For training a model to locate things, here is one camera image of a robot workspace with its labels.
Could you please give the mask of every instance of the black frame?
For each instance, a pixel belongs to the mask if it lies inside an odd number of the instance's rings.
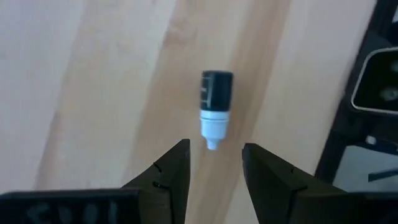
[[[395,0],[377,1],[315,172],[318,179],[333,183],[345,148],[349,145],[360,145],[370,150],[398,155],[395,146],[398,142],[398,118],[357,111],[350,103],[366,56],[373,50],[394,46],[387,40],[387,36],[397,6],[398,1]],[[365,140],[368,135],[383,141],[377,141],[375,146],[367,145]]]

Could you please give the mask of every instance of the white bottle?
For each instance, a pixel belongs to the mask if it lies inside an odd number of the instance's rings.
[[[226,137],[231,104],[233,74],[224,71],[204,71],[201,84],[201,135],[209,150],[216,150]]]

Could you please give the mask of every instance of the light wood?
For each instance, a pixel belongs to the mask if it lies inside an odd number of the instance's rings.
[[[119,187],[190,138],[186,223],[256,223],[244,143],[315,171],[375,2],[0,2],[0,190]],[[235,74],[215,152],[208,69]]]

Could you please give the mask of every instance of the white nozzle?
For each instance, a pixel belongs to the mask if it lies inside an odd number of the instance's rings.
[[[218,146],[218,139],[206,139],[207,140],[207,148],[209,150],[216,150]]]
[[[201,111],[201,135],[207,141],[209,150],[216,150],[220,140],[226,136],[229,112]]]

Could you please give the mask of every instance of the wood grain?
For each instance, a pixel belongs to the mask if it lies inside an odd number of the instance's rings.
[[[186,223],[256,223],[244,143],[314,172],[375,2],[0,2],[0,190],[119,187],[190,138]],[[215,152],[208,69],[235,74]]]

